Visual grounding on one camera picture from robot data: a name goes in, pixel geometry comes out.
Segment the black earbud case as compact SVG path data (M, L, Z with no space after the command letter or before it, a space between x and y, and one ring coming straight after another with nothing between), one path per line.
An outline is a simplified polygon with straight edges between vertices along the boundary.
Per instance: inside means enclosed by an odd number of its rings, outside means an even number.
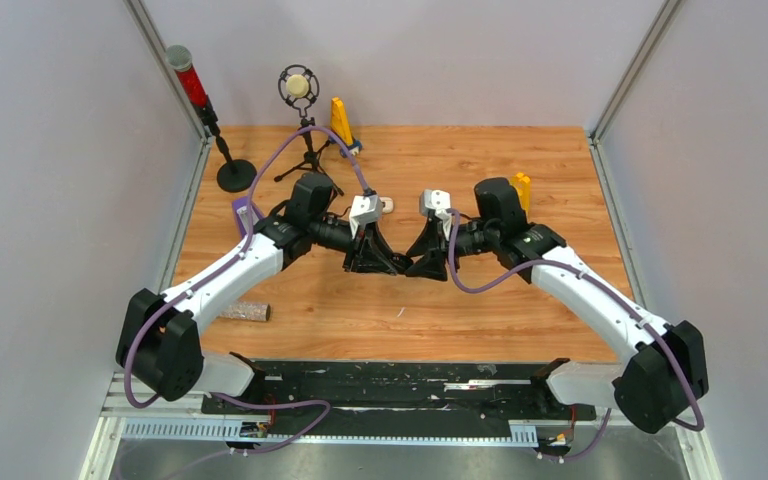
M400 275L404 275L413 266L413 260L402 254L394 254L392 262Z

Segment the white earbud charging case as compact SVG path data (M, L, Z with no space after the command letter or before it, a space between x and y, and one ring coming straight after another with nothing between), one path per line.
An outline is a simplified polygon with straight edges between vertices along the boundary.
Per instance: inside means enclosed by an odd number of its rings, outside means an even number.
M382 212L384 214L389 214L394 211L394 201L390 197L382 197L381 198L382 203Z

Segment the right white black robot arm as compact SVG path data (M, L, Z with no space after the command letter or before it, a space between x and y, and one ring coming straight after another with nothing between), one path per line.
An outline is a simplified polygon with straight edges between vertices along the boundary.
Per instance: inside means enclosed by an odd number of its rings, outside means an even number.
M478 215L470 220L449 193L420 195L426 225L408 250L416 262L407 276L451 280L469 294L519 277L564 305L616 356L608 364L550 364L530 392L535 411L552 418L569 405L589 405L617 409L650 434L670 423L703 431L699 401L709 381L700 330L646 310L605 281L560 234L529 220L508 180L483 180L474 195Z

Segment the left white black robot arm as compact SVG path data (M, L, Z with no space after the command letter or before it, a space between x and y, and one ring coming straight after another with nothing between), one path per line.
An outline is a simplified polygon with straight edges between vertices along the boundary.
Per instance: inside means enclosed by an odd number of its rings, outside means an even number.
M288 200L257 220L248 236L212 265L162 293L135 293L116 362L156 398L172 402L191 391L221 393L243 413L258 411L267 389L256 379L254 365L239 354L202 350L201 336L220 313L315 245L343 253L348 272L400 275L412 264L380 233L383 205L374 191L353 200L347 220L329 209L335 195L329 177L308 172Z

